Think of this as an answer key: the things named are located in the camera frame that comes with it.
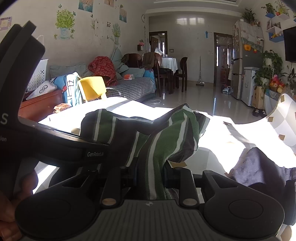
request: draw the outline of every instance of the flower vase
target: flower vase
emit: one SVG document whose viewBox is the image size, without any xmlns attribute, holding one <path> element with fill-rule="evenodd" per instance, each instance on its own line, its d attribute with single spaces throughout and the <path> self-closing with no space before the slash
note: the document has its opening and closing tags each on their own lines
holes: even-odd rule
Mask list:
<svg viewBox="0 0 296 241">
<path fill-rule="evenodd" d="M 68 38 L 69 38 L 69 29 L 61 28 L 61 39 L 68 39 Z"/>
<path fill-rule="evenodd" d="M 270 66 L 271 68 L 274 67 L 274 65 L 272 63 L 272 59 L 270 59 L 270 58 L 265 59 L 265 64 L 266 64 L 266 66 Z"/>
<path fill-rule="evenodd" d="M 119 44 L 119 37 L 114 36 L 114 43 L 115 43 L 116 45 Z"/>
</svg>

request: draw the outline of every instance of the human hand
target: human hand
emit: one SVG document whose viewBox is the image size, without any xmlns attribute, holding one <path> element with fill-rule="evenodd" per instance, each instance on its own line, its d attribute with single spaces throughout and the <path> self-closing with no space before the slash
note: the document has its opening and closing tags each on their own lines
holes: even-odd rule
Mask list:
<svg viewBox="0 0 296 241">
<path fill-rule="evenodd" d="M 21 192 L 12 200 L 0 192 L 0 236 L 3 241 L 17 241 L 22 235 L 15 222 L 15 208 L 25 198 L 33 195 L 33 190 L 37 187 L 38 176 L 33 171 L 24 177 Z"/>
</svg>

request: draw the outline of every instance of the slipper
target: slipper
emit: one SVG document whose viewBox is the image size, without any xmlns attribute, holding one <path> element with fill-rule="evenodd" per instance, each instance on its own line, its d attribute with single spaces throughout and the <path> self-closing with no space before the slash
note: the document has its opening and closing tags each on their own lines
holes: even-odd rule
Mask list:
<svg viewBox="0 0 296 241">
<path fill-rule="evenodd" d="M 259 110 L 258 109 L 253 110 L 252 115 L 258 117 L 260 115 Z"/>
<path fill-rule="evenodd" d="M 265 110 L 260 110 L 260 116 L 261 116 L 262 118 L 264 118 L 264 117 L 267 116 Z"/>
</svg>

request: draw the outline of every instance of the ceiling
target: ceiling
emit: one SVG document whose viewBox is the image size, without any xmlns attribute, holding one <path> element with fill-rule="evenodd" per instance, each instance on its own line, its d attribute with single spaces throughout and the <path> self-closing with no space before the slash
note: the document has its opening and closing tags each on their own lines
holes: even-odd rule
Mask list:
<svg viewBox="0 0 296 241">
<path fill-rule="evenodd" d="M 204 12 L 241 17 L 245 8 L 252 8 L 258 0 L 139 0 L 148 16 L 172 12 Z"/>
</svg>

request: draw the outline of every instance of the white wall shelf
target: white wall shelf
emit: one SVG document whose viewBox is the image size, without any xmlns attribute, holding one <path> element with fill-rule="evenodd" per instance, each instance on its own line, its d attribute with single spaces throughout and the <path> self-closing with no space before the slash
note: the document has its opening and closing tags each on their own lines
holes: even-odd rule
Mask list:
<svg viewBox="0 0 296 241">
<path fill-rule="evenodd" d="M 274 27 L 266 30 L 267 33 L 279 33 L 280 31 L 282 31 L 282 29 L 277 26 L 274 26 Z"/>
<path fill-rule="evenodd" d="M 287 14 L 282 13 L 281 15 L 278 16 L 282 20 L 288 20 L 290 17 Z"/>
</svg>

